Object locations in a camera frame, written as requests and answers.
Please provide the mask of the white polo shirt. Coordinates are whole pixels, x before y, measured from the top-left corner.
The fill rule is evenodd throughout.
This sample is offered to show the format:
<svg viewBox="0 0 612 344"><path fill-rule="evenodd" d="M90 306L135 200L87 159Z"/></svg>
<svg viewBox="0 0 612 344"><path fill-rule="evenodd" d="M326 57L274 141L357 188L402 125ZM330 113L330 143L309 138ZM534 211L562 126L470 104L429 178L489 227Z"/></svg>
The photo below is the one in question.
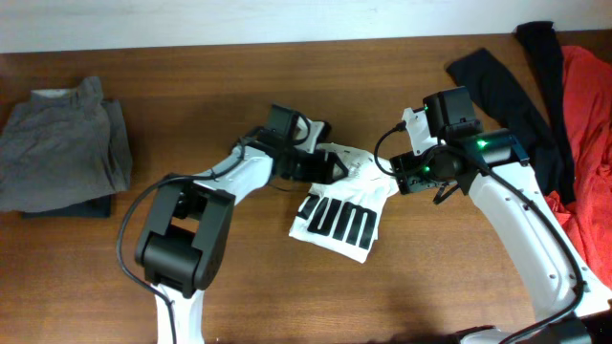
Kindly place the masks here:
<svg viewBox="0 0 612 344"><path fill-rule="evenodd" d="M337 154L348 176L332 184L314 183L289 235L364 263L378 239L383 207L399 191L395 179L381 171L390 163L359 148L336 143L319 147Z"/></svg>

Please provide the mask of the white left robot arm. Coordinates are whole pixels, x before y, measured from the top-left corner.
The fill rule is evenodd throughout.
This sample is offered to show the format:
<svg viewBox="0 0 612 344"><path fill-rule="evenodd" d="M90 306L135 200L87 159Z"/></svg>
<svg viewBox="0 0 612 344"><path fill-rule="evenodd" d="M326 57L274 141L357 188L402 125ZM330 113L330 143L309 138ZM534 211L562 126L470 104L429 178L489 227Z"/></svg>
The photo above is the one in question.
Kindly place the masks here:
<svg viewBox="0 0 612 344"><path fill-rule="evenodd" d="M233 212L242 200L275 176L331 184L347 175L346 165L329 150L241 139L209 170L169 174L150 186L155 198L135 262L155 295L158 342L203 342L204 294L221 267Z"/></svg>

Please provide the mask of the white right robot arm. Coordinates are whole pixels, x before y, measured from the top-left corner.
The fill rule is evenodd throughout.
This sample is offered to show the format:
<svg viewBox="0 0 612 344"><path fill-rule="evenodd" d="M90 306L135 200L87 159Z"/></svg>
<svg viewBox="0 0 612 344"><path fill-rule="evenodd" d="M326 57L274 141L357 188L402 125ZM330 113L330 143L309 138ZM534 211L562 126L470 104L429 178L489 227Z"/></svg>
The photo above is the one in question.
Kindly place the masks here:
<svg viewBox="0 0 612 344"><path fill-rule="evenodd" d="M469 196L511 257L535 313L514 333L481 326L445 337L447 343L608 343L611 290L581 259L546 204L518 140L507 130L440 142L391 159L403 194L450 185Z"/></svg>

